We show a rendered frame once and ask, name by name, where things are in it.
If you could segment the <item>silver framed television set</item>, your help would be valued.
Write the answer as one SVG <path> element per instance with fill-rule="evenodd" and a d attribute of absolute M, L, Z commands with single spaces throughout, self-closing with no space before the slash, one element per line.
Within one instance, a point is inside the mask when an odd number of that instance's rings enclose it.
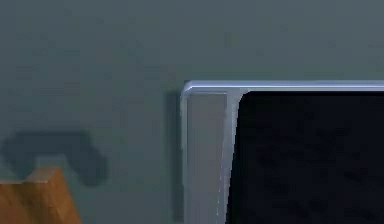
<path fill-rule="evenodd" d="M 384 81 L 191 81 L 185 224 L 384 224 Z"/>

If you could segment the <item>orange wooden furniture piece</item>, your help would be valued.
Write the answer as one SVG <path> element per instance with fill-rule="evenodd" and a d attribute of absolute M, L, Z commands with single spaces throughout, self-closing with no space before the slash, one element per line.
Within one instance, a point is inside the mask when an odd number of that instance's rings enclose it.
<path fill-rule="evenodd" d="M 0 180 L 0 224 L 82 224 L 61 168 Z"/>

